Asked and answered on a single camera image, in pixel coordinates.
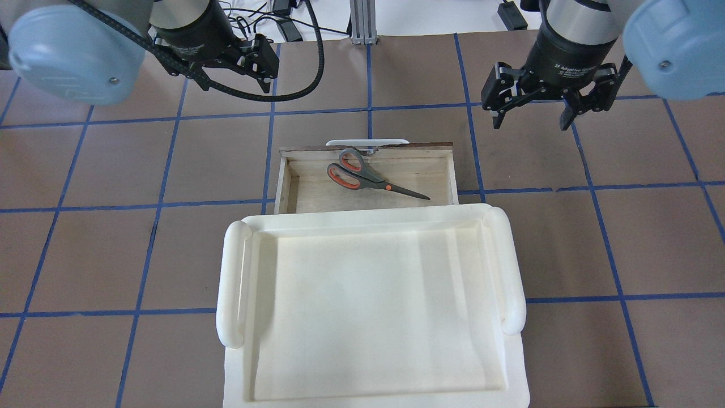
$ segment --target brown floor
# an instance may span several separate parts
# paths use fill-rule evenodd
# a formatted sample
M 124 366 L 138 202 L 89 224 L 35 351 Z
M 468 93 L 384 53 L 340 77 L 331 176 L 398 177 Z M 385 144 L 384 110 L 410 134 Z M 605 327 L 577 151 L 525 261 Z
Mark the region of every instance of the brown floor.
M 153 60 L 114 107 L 1 72 L 0 407 L 219 407 L 226 226 L 271 212 L 279 147 L 368 136 L 454 142 L 461 202 L 509 214 L 532 407 L 725 406 L 725 97 L 663 101 L 634 71 L 575 131 L 560 102 L 493 131 L 479 90 L 534 36 L 329 41 L 318 90 L 274 106 Z M 284 44 L 277 94 L 316 58 Z

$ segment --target black cable wire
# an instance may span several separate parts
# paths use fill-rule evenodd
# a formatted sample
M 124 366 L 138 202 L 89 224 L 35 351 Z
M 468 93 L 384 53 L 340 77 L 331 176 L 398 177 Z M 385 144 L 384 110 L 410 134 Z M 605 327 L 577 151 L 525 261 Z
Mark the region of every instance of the black cable wire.
M 232 4 L 232 3 L 230 3 L 229 1 L 225 1 L 225 0 L 218 0 L 218 1 L 219 1 L 220 3 L 226 3 L 226 4 L 229 4 L 229 7 L 230 7 L 230 8 L 231 8 L 231 7 L 233 7 L 233 4 Z M 229 14 L 227 14 L 227 18 L 229 18 L 230 16 L 231 16 L 231 11 L 229 12 Z
M 180 63 L 179 61 L 175 60 L 171 56 L 169 56 L 164 49 L 161 49 L 157 46 L 155 46 L 150 41 L 146 40 L 144 37 L 138 35 L 135 31 L 131 30 L 130 28 L 126 27 L 125 25 L 118 22 L 116 19 L 113 19 L 103 13 L 102 11 L 98 10 L 96 7 L 91 6 L 88 4 L 85 0 L 67 0 L 69 3 L 74 4 L 75 6 L 80 7 L 84 12 L 89 13 L 91 16 L 95 17 L 96 19 L 100 20 L 104 24 L 108 25 L 110 28 L 116 30 L 118 33 L 121 33 L 124 35 L 124 37 L 130 39 L 133 41 L 136 45 L 139 45 L 143 49 L 147 50 L 148 52 L 152 53 L 159 61 L 163 61 L 168 66 L 172 67 L 173 69 L 177 70 L 179 73 L 185 75 L 187 78 L 195 80 L 199 85 L 201 86 L 208 86 L 210 88 L 217 89 L 218 91 L 224 92 L 225 94 L 230 94 L 233 97 L 238 97 L 242 99 L 249 99 L 253 101 L 258 102 L 283 102 L 283 101 L 290 101 L 293 99 L 298 99 L 303 97 L 304 95 L 309 94 L 315 88 L 317 88 L 317 85 L 320 83 L 320 80 L 322 80 L 322 75 L 325 70 L 325 50 L 323 47 L 322 42 L 322 34 L 320 34 L 320 26 L 317 21 L 317 17 L 315 16 L 315 11 L 312 9 L 312 5 L 310 3 L 310 0 L 304 0 L 307 4 L 307 12 L 310 13 L 310 19 L 312 20 L 312 24 L 315 25 L 315 39 L 317 40 L 317 46 L 318 46 L 318 71 L 315 75 L 315 78 L 312 80 L 310 85 L 308 85 L 306 88 L 293 92 L 291 94 L 285 94 L 285 95 L 275 95 L 275 96 L 268 96 L 268 95 L 259 95 L 259 94 L 250 94 L 248 92 L 239 91 L 238 89 L 231 88 L 229 86 L 226 86 L 222 83 L 218 83 L 217 81 L 212 80 L 206 75 L 200 75 L 195 71 L 189 70 L 189 67 L 185 66 L 184 64 Z
M 236 7 L 231 7 L 231 8 L 228 8 L 228 9 L 224 9 L 224 10 L 225 10 L 225 11 L 229 11 L 229 12 L 253 12 L 253 11 L 254 11 L 254 10 L 252 10 L 252 9 L 239 9 L 239 8 L 236 8 Z M 261 15 L 263 15 L 264 17 L 279 17 L 278 15 L 276 15 L 276 14 L 274 14 L 274 13 L 268 13 L 268 12 L 260 12 L 260 11 L 257 11 L 257 12 L 255 12 L 254 14 L 261 14 Z M 267 20 L 267 18 L 264 18 L 264 17 L 259 17 L 259 18 L 257 18 L 256 20 L 252 21 L 252 26 L 254 26 L 254 24 L 255 24 L 255 23 L 256 23 L 257 21 L 260 21 L 260 20 Z M 302 24 L 302 25 L 306 25 L 307 27 L 311 27 L 311 28 L 314 28 L 314 27 L 315 27 L 315 26 L 314 26 L 314 25 L 312 25 L 312 24 L 309 24 L 309 23 L 307 23 L 307 22 L 305 22 L 305 21 L 301 21 L 301 20 L 298 20 L 298 19 L 295 19 L 295 18 L 291 18 L 291 17 L 283 17 L 283 18 L 284 18 L 285 20 L 290 20 L 290 21 L 294 21 L 294 22 L 296 22 L 296 23 L 299 23 L 299 24 Z M 338 33 L 338 34 L 342 34 L 342 35 L 344 35 L 344 36 L 348 36 L 348 37 L 350 36 L 350 35 L 349 35 L 348 33 L 344 32 L 344 31 L 340 31 L 340 30 L 334 30 L 333 28 L 325 28 L 325 27 L 320 27 L 320 29 L 321 29 L 321 30 L 324 30 L 324 31 L 330 31 L 330 32 L 332 32 L 332 33 Z
M 277 20 L 276 18 L 274 18 L 274 17 L 271 17 L 271 16 L 268 16 L 268 15 L 263 15 L 262 17 L 260 17 L 260 18 L 257 18 L 257 19 L 256 19 L 256 20 L 255 20 L 255 21 L 254 21 L 254 22 L 252 23 L 252 30 L 253 30 L 253 31 L 254 31 L 255 33 L 257 32 L 257 24 L 259 24 L 259 23 L 260 23 L 260 21 L 263 21 L 263 20 L 272 20 L 273 22 L 277 23 L 277 25 L 280 25 L 280 22 L 279 22 L 279 20 Z
M 246 30 L 246 28 L 244 28 L 245 25 L 247 27 L 249 27 L 249 23 L 247 23 L 247 21 L 244 19 L 244 17 L 242 17 L 242 16 L 238 16 L 237 18 L 229 17 L 229 22 L 236 23 L 236 27 L 241 31 L 241 34 L 244 36 L 244 39 L 247 41 L 249 40 L 249 37 L 247 35 L 247 30 Z
M 262 5 L 260 6 L 260 8 L 256 9 L 256 10 L 255 10 L 255 11 L 254 11 L 253 13 L 251 13 L 251 14 L 250 14 L 250 15 L 248 15 L 248 16 L 246 16 L 246 18 L 252 18 L 252 16 L 253 16 L 253 15 L 257 14 L 258 12 L 261 12 L 261 11 L 262 11 L 262 9 L 263 9 L 263 8 L 265 8 L 265 6 L 266 6 L 266 5 L 267 5 L 267 3 L 265 2 L 264 4 L 262 4 Z M 230 11 L 230 12 L 231 12 L 231 11 L 233 11 L 233 10 L 232 10 L 232 8 L 233 8 L 233 7 L 231 6 L 231 4 L 229 4 L 229 11 Z

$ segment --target wooden drawer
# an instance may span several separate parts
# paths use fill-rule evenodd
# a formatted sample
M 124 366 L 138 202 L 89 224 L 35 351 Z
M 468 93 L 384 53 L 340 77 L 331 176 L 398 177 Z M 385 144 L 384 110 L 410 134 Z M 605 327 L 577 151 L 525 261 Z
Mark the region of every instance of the wooden drawer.
M 280 149 L 275 214 L 372 210 L 458 204 L 452 143 L 412 143 L 382 146 L 365 158 L 392 184 L 429 196 L 421 200 L 376 189 L 350 190 L 327 176 L 347 146 Z

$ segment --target white drawer handle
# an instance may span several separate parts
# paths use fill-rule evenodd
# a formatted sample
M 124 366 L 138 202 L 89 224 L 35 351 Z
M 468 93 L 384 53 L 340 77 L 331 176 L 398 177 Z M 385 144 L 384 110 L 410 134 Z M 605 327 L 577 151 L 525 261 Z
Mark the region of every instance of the white drawer handle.
M 388 144 L 410 144 L 410 142 L 405 139 L 338 139 L 325 143 L 325 146 L 377 147 Z

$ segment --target blue tape line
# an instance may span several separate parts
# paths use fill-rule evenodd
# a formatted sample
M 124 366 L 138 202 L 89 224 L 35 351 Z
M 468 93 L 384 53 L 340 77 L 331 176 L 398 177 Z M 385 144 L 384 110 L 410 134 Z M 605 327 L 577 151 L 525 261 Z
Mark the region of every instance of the blue tape line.
M 5 116 L 7 115 L 7 112 L 10 110 L 10 104 L 12 103 L 12 100 L 15 98 L 15 93 L 17 92 L 17 88 L 20 86 L 20 77 L 17 77 L 15 80 L 15 85 L 12 87 L 12 91 L 10 91 L 10 95 L 7 98 L 7 102 L 5 103 L 5 108 L 2 110 L 2 114 L 0 115 L 0 125 L 5 121 Z
M 619 302 L 619 296 L 571 296 L 560 298 L 527 298 L 527 304 L 541 303 L 587 303 L 587 302 Z
M 0 318 L 27 317 L 71 317 L 71 316 L 143 316 L 166 314 L 204 314 L 216 313 L 217 308 L 186 308 L 186 309 L 141 309 L 141 310 L 72 310 L 72 311 L 29 311 L 21 313 L 0 313 Z
M 365 63 L 368 74 L 368 139 L 373 138 L 373 59 L 370 44 L 365 45 Z
M 597 192 L 594 189 L 594 185 L 592 183 L 592 175 L 589 172 L 589 165 L 587 164 L 587 157 L 584 155 L 584 148 L 581 146 L 581 140 L 579 138 L 579 132 L 576 129 L 576 123 L 571 124 L 571 132 L 574 135 L 574 141 L 576 142 L 576 146 L 579 149 L 579 154 L 581 156 L 581 163 L 584 166 L 584 175 L 587 178 L 587 185 L 589 185 L 590 193 L 592 196 L 592 202 L 594 203 L 594 211 L 597 214 L 597 221 L 599 222 L 599 228 L 602 232 L 602 239 L 604 239 L 604 247 L 607 251 L 607 258 L 609 260 L 610 268 L 612 269 L 612 277 L 614 278 L 614 285 L 617 288 L 617 295 L 619 297 L 619 303 L 622 308 L 622 314 L 624 316 L 624 323 L 627 327 L 627 333 L 629 334 L 629 342 L 632 347 L 632 353 L 634 354 L 634 361 L 637 363 L 637 371 L 639 371 L 639 379 L 642 382 L 642 390 L 645 392 L 645 398 L 647 399 L 647 404 L 650 407 L 655 406 L 655 402 L 652 398 L 652 393 L 650 391 L 650 385 L 647 381 L 647 374 L 645 373 L 645 366 L 642 363 L 642 357 L 639 354 L 639 346 L 637 345 L 637 337 L 634 335 L 634 327 L 632 326 L 631 319 L 629 317 L 629 309 L 627 308 L 627 302 L 624 298 L 624 291 L 622 290 L 622 284 L 619 279 L 619 272 L 617 271 L 617 265 L 614 261 L 614 253 L 612 251 L 612 246 L 609 242 L 609 235 L 607 233 L 607 228 L 604 225 L 604 217 L 602 216 L 602 209 L 599 205 L 599 200 L 597 199 Z
M 275 110 L 275 116 L 288 116 L 288 115 L 316 115 L 318 113 L 350 113 L 350 112 L 362 112 L 364 107 L 341 107 L 339 109 L 313 109 L 313 110 Z
M 657 293 L 652 295 L 625 295 L 628 301 L 659 301 L 666 299 L 712 299 L 725 298 L 725 292 L 699 292 L 699 293 Z
M 687 147 L 687 143 L 684 140 L 684 136 L 682 136 L 682 130 L 679 127 L 679 124 L 677 123 L 677 119 L 675 119 L 675 115 L 672 112 L 672 108 L 670 107 L 669 102 L 667 99 L 662 99 L 662 103 L 665 105 L 665 109 L 667 110 L 667 115 L 670 117 L 670 122 L 672 122 L 672 127 L 675 130 L 675 133 L 677 134 L 677 139 L 680 141 L 680 145 L 682 146 L 682 150 L 684 151 L 684 154 L 687 156 L 687 161 L 689 162 L 689 166 L 692 169 L 692 172 L 695 174 L 695 179 L 698 180 L 697 185 L 702 189 L 703 195 L 705 196 L 705 202 L 708 204 L 708 208 L 710 209 L 710 214 L 713 216 L 713 220 L 715 221 L 715 225 L 718 228 L 718 232 L 720 233 L 720 239 L 722 242 L 725 242 L 725 227 L 723 227 L 722 220 L 720 219 L 720 216 L 718 215 L 717 210 L 715 209 L 715 205 L 713 204 L 713 201 L 710 197 L 710 193 L 708 192 L 708 189 L 705 188 L 705 183 L 702 183 L 700 181 L 700 172 L 697 169 L 697 165 L 695 165 L 695 159 L 692 158 L 692 154 L 689 151 L 689 148 Z
M 594 186 L 595 190 L 608 189 L 662 189 L 672 187 L 697 187 L 700 184 L 694 181 L 682 183 L 652 183 L 652 184 L 619 184 Z
M 166 184 L 169 178 L 169 170 L 171 169 L 171 160 L 174 154 L 174 146 L 176 145 L 176 137 L 178 135 L 179 123 L 181 122 L 181 111 L 183 109 L 184 99 L 186 98 L 186 90 L 189 88 L 189 80 L 185 79 L 183 83 L 183 89 L 181 90 L 181 98 L 179 100 L 179 106 L 176 110 L 176 119 L 174 121 L 174 130 L 171 134 L 171 141 L 169 143 L 169 151 L 166 156 L 166 165 L 164 167 L 164 176 L 161 179 L 161 187 L 159 188 L 159 200 L 157 202 L 156 215 L 154 217 L 154 224 L 151 228 L 151 234 L 149 235 L 149 246 L 146 249 L 146 258 L 144 259 L 144 270 L 141 273 L 141 282 L 138 285 L 138 296 L 136 297 L 136 308 L 135 311 L 141 310 L 141 304 L 144 301 L 144 292 L 146 290 L 146 280 L 149 276 L 149 267 L 151 265 L 151 256 L 154 251 L 154 243 L 156 241 L 156 233 L 159 227 L 159 220 L 161 219 L 162 204 L 164 202 L 164 194 L 166 193 Z M 133 350 L 133 342 L 136 339 L 136 328 L 138 327 L 138 314 L 133 315 L 133 322 L 131 323 L 131 330 L 128 336 L 128 346 L 126 347 L 126 355 L 123 360 L 123 369 L 121 370 L 121 380 L 118 383 L 118 394 L 116 395 L 116 407 L 121 407 L 121 400 L 123 398 L 123 390 L 126 384 L 126 376 L 128 375 L 128 365 L 131 362 L 131 352 Z
M 95 205 L 90 207 L 62 207 L 60 212 L 67 211 L 125 211 L 125 210 L 146 210 L 156 208 L 156 204 L 139 204 L 139 205 Z
M 675 115 L 672 113 L 670 104 L 669 104 L 669 102 L 667 102 L 667 99 L 662 99 L 662 103 L 665 105 L 665 109 L 667 110 L 667 115 L 670 117 L 670 122 L 672 122 L 672 127 L 674 128 L 674 131 L 677 134 L 677 139 L 679 139 L 679 141 L 680 141 L 682 150 L 684 151 L 685 156 L 687 156 L 687 161 L 689 162 L 689 167 L 692 169 L 692 172 L 695 174 L 695 180 L 699 181 L 700 172 L 697 170 L 697 166 L 695 165 L 695 160 L 692 159 L 692 154 L 690 154 L 689 149 L 687 148 L 687 143 L 685 143 L 684 137 L 682 136 L 682 132 L 680 132 L 679 125 L 677 124 L 677 121 L 675 120 Z
M 277 44 L 277 58 L 279 58 L 281 54 L 282 47 L 280 44 Z M 277 83 L 278 80 L 274 81 L 274 84 L 272 85 L 272 95 L 277 94 Z M 274 139 L 274 116 L 275 116 L 275 106 L 276 103 L 272 102 L 270 104 L 270 123 L 269 123 L 269 129 L 267 133 L 267 161 L 265 162 L 265 183 L 264 187 L 262 188 L 262 208 L 260 210 L 260 214 L 265 215 L 267 213 L 267 202 L 269 195 L 269 186 L 270 186 L 270 167 L 272 166 L 272 145 L 273 145 L 273 139 Z
M 141 315 L 168 315 L 168 314 L 208 314 L 216 313 L 217 308 L 189 308 L 189 309 L 147 309 L 138 311 Z
M 253 200 L 216 200 L 216 201 L 188 201 L 184 203 L 163 203 L 162 207 L 197 207 L 200 205 L 235 205 L 235 204 L 261 204 L 268 200 L 264 199 L 253 199 Z
M 73 171 L 75 170 L 75 164 L 78 162 L 78 156 L 80 154 L 80 148 L 83 146 L 83 140 L 86 138 L 86 132 L 88 130 L 88 122 L 91 120 L 91 115 L 93 115 L 93 109 L 94 106 L 90 106 L 88 109 L 88 115 L 86 116 L 86 122 L 83 125 L 83 130 L 80 133 L 80 136 L 78 137 L 78 144 L 75 146 L 75 151 L 73 153 L 73 159 L 70 161 L 70 166 L 68 168 L 68 174 L 65 177 L 65 182 L 63 183 L 63 189 L 60 193 L 60 198 L 58 199 L 58 206 L 55 210 L 55 214 L 53 215 L 53 222 L 50 224 L 50 229 L 48 230 L 48 235 L 46 237 L 46 242 L 43 244 L 43 250 L 41 251 L 40 259 L 38 260 L 38 266 L 36 267 L 35 274 L 33 275 L 33 281 L 30 284 L 30 289 L 28 291 L 28 297 L 25 298 L 25 306 L 23 307 L 23 313 L 27 313 L 30 309 L 30 303 L 33 301 L 33 295 L 35 294 L 36 288 L 38 287 L 38 281 L 40 280 L 41 271 L 43 270 L 43 263 L 45 262 L 45 257 L 48 254 L 48 247 L 50 246 L 51 238 L 53 237 L 53 232 L 55 231 L 55 226 L 58 223 L 58 217 L 60 215 L 60 208 L 63 206 L 63 200 L 65 200 L 65 195 L 68 191 L 68 186 L 70 186 L 70 179 L 73 177 Z M 10 370 L 10 364 L 12 363 L 12 357 L 15 355 L 15 349 L 17 348 L 17 342 L 20 339 L 20 333 L 22 332 L 22 326 L 24 324 L 25 319 L 21 318 L 18 322 L 17 329 L 15 330 L 15 336 L 12 339 L 12 344 L 10 346 L 10 351 L 7 355 L 7 359 L 5 360 L 5 365 L 3 367 L 2 376 L 0 377 L 0 393 L 2 393 L 2 389 L 5 386 L 5 380 L 7 379 L 7 373 Z
M 117 125 L 123 123 L 150 123 L 150 122 L 171 122 L 176 118 L 145 118 L 145 119 L 114 119 L 110 121 L 93 121 L 89 125 Z
M 44 207 L 44 208 L 0 208 L 0 214 L 6 213 L 53 213 L 57 208 Z
M 86 122 L 32 123 L 28 125 L 3 125 L 0 129 L 60 128 L 63 126 L 85 126 Z
M 573 187 L 561 187 L 556 189 L 556 192 L 563 192 L 563 191 L 589 191 L 590 188 L 588 186 L 573 186 Z
M 116 408 L 121 408 L 121 399 L 123 398 L 123 390 L 126 386 L 126 377 L 128 376 L 128 365 L 131 362 L 131 350 L 133 342 L 136 339 L 136 328 L 138 327 L 138 315 L 133 315 L 131 323 L 131 331 L 128 336 L 128 346 L 126 347 L 126 355 L 123 358 L 123 369 L 121 370 L 121 380 L 118 382 L 118 393 L 116 394 Z
M 712 214 L 713 219 L 715 219 L 715 225 L 718 227 L 718 231 L 720 232 L 720 239 L 723 241 L 723 243 L 725 243 L 725 227 L 723 227 L 723 223 L 720 219 L 720 216 L 718 215 L 718 211 L 715 209 L 713 200 L 710 198 L 710 193 L 708 192 L 708 189 L 706 189 L 704 186 L 703 194 L 705 195 L 705 202 L 707 202 L 708 207 L 710 208 L 710 214 Z
M 226 118 L 252 118 L 255 116 L 269 116 L 269 112 L 254 112 L 254 113 L 228 113 L 222 115 L 196 115 L 196 116 L 182 116 L 179 118 L 181 121 L 196 121 L 199 119 L 226 119 Z
M 486 194 L 515 194 L 519 192 L 554 192 L 551 187 L 522 188 L 522 189 L 488 189 Z
M 480 106 L 481 104 L 471 104 L 468 102 L 461 103 L 436 103 L 428 105 L 400 105 L 400 106 L 372 106 L 371 110 L 413 110 L 413 109 L 437 109 L 439 107 L 468 107 Z
M 453 34 L 455 41 L 455 51 L 458 55 L 458 67 L 460 68 L 460 77 L 463 82 L 463 93 L 465 95 L 465 108 L 468 114 L 468 131 L 471 133 L 471 148 L 473 149 L 473 163 L 476 167 L 476 179 L 478 180 L 478 192 L 481 194 L 481 202 L 486 202 L 486 189 L 484 187 L 484 178 L 481 175 L 481 162 L 479 160 L 479 146 L 476 143 L 476 130 L 473 126 L 473 112 L 471 111 L 471 97 L 468 95 L 468 80 L 465 76 L 465 66 L 463 64 L 463 54 L 460 51 L 460 43 L 458 41 L 458 33 Z
M 621 296 L 627 301 L 661 301 L 687 299 L 718 299 L 725 298 L 725 292 L 694 292 L 694 293 L 651 293 Z M 559 296 L 546 298 L 527 298 L 527 304 L 541 303 L 594 303 L 620 301 L 619 295 L 601 296 Z M 82 310 L 82 311 L 29 311 L 0 313 L 0 319 L 17 319 L 19 317 L 71 317 L 71 316 L 134 316 L 134 315 L 169 315 L 169 314 L 211 314 L 216 313 L 214 307 L 187 309 L 142 309 L 142 310 Z

